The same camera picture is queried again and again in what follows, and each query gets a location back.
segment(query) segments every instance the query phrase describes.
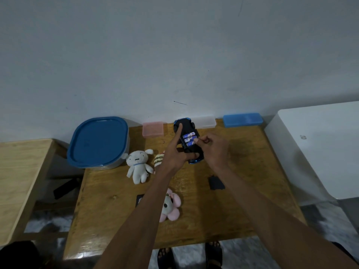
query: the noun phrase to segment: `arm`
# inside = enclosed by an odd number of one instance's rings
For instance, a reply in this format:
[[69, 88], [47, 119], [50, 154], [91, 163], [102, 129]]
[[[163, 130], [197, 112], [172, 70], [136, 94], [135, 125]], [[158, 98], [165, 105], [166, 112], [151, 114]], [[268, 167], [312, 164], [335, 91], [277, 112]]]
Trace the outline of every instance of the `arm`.
[[127, 172], [127, 177], [131, 177], [133, 172], [135, 170], [135, 167], [134, 166], [131, 166], [129, 169], [128, 169], [128, 172]]
[[147, 163], [145, 163], [145, 168], [146, 168], [146, 171], [153, 174], [153, 168], [151, 166], [149, 166]]
[[94, 269], [148, 267], [169, 181], [186, 161], [199, 157], [195, 153], [177, 152], [181, 132], [182, 125], [169, 143], [155, 179], [141, 202], [114, 235]]
[[281, 268], [358, 268], [346, 254], [238, 177], [227, 165], [228, 142], [209, 134], [195, 139]]

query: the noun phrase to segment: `blue container lid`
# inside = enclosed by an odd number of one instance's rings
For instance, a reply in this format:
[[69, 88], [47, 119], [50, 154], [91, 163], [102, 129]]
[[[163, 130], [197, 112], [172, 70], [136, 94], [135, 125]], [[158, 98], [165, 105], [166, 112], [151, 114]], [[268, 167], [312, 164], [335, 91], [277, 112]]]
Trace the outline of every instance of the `blue container lid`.
[[225, 127], [258, 126], [263, 123], [263, 119], [259, 113], [232, 114], [224, 115], [223, 123]]
[[106, 166], [126, 149], [128, 125], [120, 117], [92, 118], [80, 124], [67, 150], [67, 161], [78, 168]]

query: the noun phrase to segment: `wooden desk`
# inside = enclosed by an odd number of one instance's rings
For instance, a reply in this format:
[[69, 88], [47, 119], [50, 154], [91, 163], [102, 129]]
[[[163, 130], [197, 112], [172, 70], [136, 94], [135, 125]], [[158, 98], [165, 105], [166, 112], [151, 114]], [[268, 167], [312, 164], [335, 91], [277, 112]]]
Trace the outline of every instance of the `wooden desk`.
[[[287, 182], [259, 126], [225, 128], [217, 120], [216, 128], [199, 129], [201, 135], [214, 131], [230, 141], [229, 160], [235, 172], [250, 182], [302, 222], [305, 222]], [[142, 138], [142, 127], [130, 128], [130, 151], [155, 149], [162, 152], [173, 138], [173, 125], [165, 125], [165, 136]], [[127, 178], [126, 164], [102, 171], [85, 171], [74, 219], [64, 252], [65, 259], [101, 254], [135, 209], [137, 194], [144, 194], [146, 183], [135, 185]], [[185, 164], [170, 182], [170, 188], [182, 199], [177, 221], [159, 224], [154, 248], [197, 244], [254, 235], [254, 230], [227, 189], [212, 191], [208, 177], [213, 171], [206, 162]]]
[[66, 151], [52, 139], [0, 143], [0, 246], [24, 232], [54, 154]]

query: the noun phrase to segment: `tiled floor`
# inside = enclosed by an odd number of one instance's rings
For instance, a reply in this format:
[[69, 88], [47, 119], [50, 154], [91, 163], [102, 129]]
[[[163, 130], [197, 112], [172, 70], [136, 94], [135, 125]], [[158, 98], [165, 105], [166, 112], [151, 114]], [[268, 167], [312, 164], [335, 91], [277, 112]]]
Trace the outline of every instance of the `tiled floor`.
[[[336, 203], [324, 202], [302, 207], [310, 227], [327, 240], [342, 244], [354, 257], [359, 258], [359, 235], [343, 210]], [[26, 232], [42, 229], [67, 231], [71, 225], [72, 212], [37, 212], [26, 227]], [[44, 255], [53, 254], [58, 268], [90, 269], [98, 257], [62, 261], [64, 239], [50, 243], [36, 243]], [[279, 268], [258, 237], [234, 239], [221, 242], [223, 268]], [[178, 268], [204, 268], [204, 245], [188, 245], [173, 248]], [[157, 267], [157, 251], [152, 252], [149, 268]]]

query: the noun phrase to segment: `toy car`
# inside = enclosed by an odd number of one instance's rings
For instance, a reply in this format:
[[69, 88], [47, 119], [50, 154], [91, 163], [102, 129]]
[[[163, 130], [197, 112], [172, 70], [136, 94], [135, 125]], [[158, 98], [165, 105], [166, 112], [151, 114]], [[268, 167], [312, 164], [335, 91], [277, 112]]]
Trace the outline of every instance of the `toy car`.
[[193, 142], [193, 139], [198, 138], [200, 135], [196, 130], [195, 124], [191, 121], [190, 118], [182, 118], [176, 120], [173, 123], [173, 131], [176, 133], [178, 126], [182, 124], [182, 133], [181, 133], [181, 144], [185, 153], [199, 153], [200, 156], [195, 160], [189, 160], [189, 164], [199, 163], [204, 159], [202, 149]]

